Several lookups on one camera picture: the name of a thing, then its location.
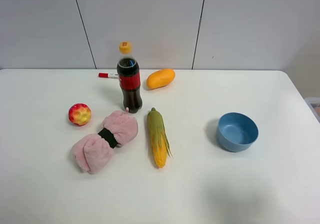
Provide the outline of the pink towel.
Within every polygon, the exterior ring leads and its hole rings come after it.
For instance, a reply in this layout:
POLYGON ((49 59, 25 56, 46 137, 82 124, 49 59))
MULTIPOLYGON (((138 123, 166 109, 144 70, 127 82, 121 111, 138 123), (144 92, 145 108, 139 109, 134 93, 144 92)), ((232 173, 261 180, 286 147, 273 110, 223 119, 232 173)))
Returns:
POLYGON ((129 108, 114 111, 103 120, 102 130, 76 142, 71 154, 83 172, 96 174, 111 160, 114 148, 129 143, 137 134, 138 122, 129 115, 129 108))

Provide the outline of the yellow mango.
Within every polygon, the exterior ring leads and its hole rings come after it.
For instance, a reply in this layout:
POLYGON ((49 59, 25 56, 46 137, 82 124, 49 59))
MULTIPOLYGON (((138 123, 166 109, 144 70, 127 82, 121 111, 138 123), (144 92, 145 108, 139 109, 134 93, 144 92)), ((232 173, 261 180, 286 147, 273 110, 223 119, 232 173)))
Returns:
POLYGON ((162 69, 152 73, 146 80, 149 89, 157 89, 169 85, 175 78, 173 69, 162 69))

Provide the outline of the corn cob with husk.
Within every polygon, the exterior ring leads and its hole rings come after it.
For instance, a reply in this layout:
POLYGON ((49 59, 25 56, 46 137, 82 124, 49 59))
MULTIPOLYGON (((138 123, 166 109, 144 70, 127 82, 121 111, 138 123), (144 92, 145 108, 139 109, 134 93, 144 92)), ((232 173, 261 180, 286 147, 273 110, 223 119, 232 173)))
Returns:
POLYGON ((163 168, 166 165, 167 157, 171 157, 172 153, 163 117, 154 107, 147 115, 147 128, 154 162, 158 168, 163 168))

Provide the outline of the cola bottle yellow cap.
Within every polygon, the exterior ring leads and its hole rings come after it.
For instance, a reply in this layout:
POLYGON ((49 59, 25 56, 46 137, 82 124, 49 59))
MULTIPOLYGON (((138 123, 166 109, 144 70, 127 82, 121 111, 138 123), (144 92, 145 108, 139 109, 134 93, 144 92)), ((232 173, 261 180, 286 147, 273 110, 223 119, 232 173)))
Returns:
POLYGON ((121 58, 117 63, 117 74, 123 93, 123 106, 130 113, 136 113, 143 105, 140 94, 140 67, 132 56, 132 44, 129 41, 121 42, 118 47, 121 58))

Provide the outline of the red white marker pen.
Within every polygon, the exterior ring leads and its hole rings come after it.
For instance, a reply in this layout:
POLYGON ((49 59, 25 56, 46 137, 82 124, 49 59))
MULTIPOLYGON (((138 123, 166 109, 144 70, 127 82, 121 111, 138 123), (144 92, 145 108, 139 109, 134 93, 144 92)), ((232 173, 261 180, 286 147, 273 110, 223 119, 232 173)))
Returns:
POLYGON ((100 78, 113 78, 113 79, 118 79, 119 78, 119 76, 117 74, 102 73, 102 72, 100 72, 98 74, 98 77, 100 77, 100 78))

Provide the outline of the blue plastic bowl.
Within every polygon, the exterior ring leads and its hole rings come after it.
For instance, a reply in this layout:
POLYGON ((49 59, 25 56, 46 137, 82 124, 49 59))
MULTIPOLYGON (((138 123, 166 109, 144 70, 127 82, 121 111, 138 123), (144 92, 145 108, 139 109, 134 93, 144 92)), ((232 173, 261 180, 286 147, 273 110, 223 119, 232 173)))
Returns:
POLYGON ((218 120, 216 139, 225 150, 242 152, 248 149, 257 140, 258 136, 257 125, 244 114, 226 113, 218 120))

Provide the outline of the red yellow apple toy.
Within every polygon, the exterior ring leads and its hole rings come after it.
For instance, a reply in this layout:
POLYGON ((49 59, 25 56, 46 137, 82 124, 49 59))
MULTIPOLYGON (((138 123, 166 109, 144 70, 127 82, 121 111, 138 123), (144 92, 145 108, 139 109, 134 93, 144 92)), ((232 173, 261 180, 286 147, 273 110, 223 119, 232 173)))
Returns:
POLYGON ((87 124, 92 117, 90 108, 83 103, 74 104, 68 111, 68 119, 77 126, 87 124))

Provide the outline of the translucent storage box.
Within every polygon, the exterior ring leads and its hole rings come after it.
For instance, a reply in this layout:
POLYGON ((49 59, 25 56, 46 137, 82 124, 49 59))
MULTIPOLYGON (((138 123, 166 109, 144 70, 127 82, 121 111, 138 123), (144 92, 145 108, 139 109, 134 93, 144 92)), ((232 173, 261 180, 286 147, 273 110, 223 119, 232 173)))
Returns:
POLYGON ((320 98, 319 97, 307 97, 304 99, 308 107, 311 109, 315 118, 320 122, 320 98))

